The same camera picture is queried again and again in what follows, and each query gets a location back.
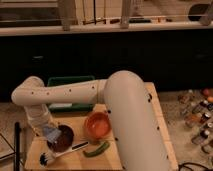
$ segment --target green container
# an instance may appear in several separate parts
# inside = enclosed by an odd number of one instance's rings
[[[48,79],[47,86],[52,87],[52,86],[72,84],[72,83],[91,81],[91,80],[95,80],[95,77],[92,75],[70,76],[70,77],[50,77]],[[93,107],[94,107],[94,104],[80,104],[80,103],[48,105],[48,108],[52,113],[72,112],[72,111],[91,111]]]

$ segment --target spice jar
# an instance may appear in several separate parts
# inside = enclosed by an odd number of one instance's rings
[[[192,128],[196,124],[200,123],[201,115],[200,114],[189,114],[185,117],[185,124]]]
[[[187,102],[194,99],[194,92],[192,90],[188,90],[187,93],[178,96],[178,101],[182,104],[186,104]]]
[[[191,102],[187,106],[180,109],[180,115],[186,116],[189,112],[191,112],[192,108],[196,106],[195,102]]]
[[[207,120],[209,120],[211,118],[212,114],[210,112],[205,112],[202,114],[202,117],[200,119],[200,123],[203,124],[205,123]]]
[[[210,154],[213,151],[213,139],[206,145],[201,147],[202,151]]]
[[[200,130],[209,130],[210,132],[213,132],[213,123],[212,122],[206,123],[201,127]]]
[[[202,111],[204,110],[204,108],[207,107],[208,104],[209,104],[209,103],[208,103],[207,100],[201,101],[199,104],[197,104],[197,105],[192,109],[192,113],[193,113],[193,114],[196,114],[196,113],[202,112]]]
[[[201,144],[204,140],[206,140],[210,135],[210,132],[208,130],[203,130],[201,131],[198,135],[196,135],[195,137],[193,137],[191,139],[192,143],[194,144]]]

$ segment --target red bowl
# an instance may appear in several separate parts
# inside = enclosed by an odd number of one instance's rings
[[[92,112],[84,122],[86,137],[90,140],[105,138],[111,130],[108,115],[104,112]]]

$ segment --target green chili pepper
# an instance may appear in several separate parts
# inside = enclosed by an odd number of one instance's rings
[[[110,143],[109,141],[105,141],[100,147],[98,147],[96,150],[91,152],[83,151],[85,157],[95,157],[101,153],[103,153],[107,148],[109,148]]]

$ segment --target black cabinet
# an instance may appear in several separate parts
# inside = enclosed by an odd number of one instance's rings
[[[0,37],[0,97],[30,75],[107,78],[130,70],[158,91],[213,86],[213,31],[173,30]]]

